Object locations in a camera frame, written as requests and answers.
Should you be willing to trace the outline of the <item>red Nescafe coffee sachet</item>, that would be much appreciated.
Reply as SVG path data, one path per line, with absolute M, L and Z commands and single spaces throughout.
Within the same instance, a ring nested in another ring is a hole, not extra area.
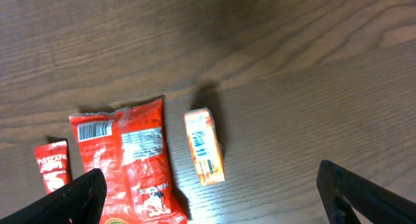
M 66 141 L 35 147 L 34 156 L 47 194 L 72 181 Z

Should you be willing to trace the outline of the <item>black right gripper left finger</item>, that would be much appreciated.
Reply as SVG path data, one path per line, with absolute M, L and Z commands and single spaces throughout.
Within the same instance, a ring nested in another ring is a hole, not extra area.
M 99 223 L 107 184 L 96 168 L 1 219 L 1 224 Z

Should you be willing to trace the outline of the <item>small orange carton box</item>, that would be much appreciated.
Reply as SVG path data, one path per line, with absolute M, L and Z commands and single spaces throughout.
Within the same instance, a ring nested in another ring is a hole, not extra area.
M 185 113 L 188 145 L 202 186 L 225 181 L 224 157 L 208 108 Z

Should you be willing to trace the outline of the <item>red snack bag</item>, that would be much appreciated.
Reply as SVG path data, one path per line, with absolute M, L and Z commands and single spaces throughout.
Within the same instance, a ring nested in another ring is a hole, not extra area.
M 172 193 L 162 110 L 157 99 L 113 113 L 70 116 L 84 170 L 99 168 L 105 177 L 101 223 L 187 222 Z

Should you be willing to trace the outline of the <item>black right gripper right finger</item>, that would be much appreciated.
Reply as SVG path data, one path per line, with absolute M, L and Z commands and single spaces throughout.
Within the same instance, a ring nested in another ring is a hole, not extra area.
M 415 223 L 415 203 L 329 161 L 320 163 L 317 188 L 331 224 Z

